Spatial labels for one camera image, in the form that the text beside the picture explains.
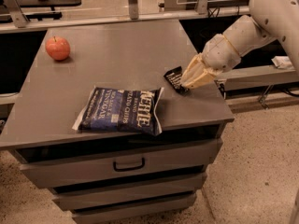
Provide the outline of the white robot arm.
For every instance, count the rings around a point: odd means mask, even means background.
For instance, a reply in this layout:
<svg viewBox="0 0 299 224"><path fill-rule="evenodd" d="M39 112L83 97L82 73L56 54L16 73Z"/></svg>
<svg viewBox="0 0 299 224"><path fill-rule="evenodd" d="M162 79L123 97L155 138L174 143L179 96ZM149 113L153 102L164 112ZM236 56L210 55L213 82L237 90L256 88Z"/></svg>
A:
<svg viewBox="0 0 299 224"><path fill-rule="evenodd" d="M249 0L249 14L214 35L195 55L180 84L196 89L228 72L254 49L278 41L299 72L299 4L297 0Z"/></svg>

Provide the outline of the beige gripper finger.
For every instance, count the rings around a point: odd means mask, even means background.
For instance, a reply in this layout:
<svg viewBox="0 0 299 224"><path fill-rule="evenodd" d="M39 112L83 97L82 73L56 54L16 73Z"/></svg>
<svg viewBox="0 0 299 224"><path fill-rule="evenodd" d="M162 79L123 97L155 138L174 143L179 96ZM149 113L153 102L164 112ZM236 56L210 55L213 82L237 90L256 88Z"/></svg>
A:
<svg viewBox="0 0 299 224"><path fill-rule="evenodd" d="M199 77L203 74L204 66L201 60L194 60L189 63L186 70L183 72L181 83L184 84L186 81L192 78Z"/></svg>
<svg viewBox="0 0 299 224"><path fill-rule="evenodd" d="M187 89L196 89L202 87L214 80L214 76L210 74L202 74L199 77L192 78L184 83L184 87Z"/></svg>

